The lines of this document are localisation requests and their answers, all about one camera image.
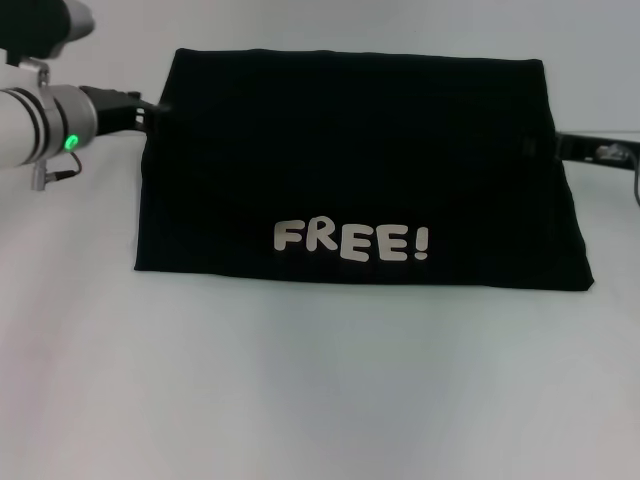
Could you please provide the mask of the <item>black t-shirt with FREE print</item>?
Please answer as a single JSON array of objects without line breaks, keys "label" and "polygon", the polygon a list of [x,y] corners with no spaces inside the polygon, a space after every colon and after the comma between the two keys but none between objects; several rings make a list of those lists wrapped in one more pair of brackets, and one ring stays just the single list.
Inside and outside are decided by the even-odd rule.
[{"label": "black t-shirt with FREE print", "polygon": [[175,53],[135,267],[289,282],[586,291],[540,60]]}]

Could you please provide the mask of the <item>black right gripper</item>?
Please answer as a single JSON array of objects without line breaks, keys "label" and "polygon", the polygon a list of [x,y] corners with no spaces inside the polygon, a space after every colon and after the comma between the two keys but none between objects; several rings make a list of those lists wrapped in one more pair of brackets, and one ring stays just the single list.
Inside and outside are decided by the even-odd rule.
[{"label": "black right gripper", "polygon": [[626,162],[603,162],[596,157],[599,147],[620,143],[640,160],[640,141],[635,140],[558,132],[526,133],[520,140],[522,156],[528,159],[556,160],[558,157],[566,161],[633,171],[635,166],[632,158]]}]

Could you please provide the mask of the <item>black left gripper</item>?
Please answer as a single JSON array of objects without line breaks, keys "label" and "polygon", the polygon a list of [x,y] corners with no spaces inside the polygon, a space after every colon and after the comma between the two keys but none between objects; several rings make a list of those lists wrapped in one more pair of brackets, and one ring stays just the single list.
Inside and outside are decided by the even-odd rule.
[{"label": "black left gripper", "polygon": [[91,101],[97,117],[97,136],[123,131],[142,131],[149,135],[157,131],[171,107],[143,101],[139,92],[123,92],[80,86]]}]

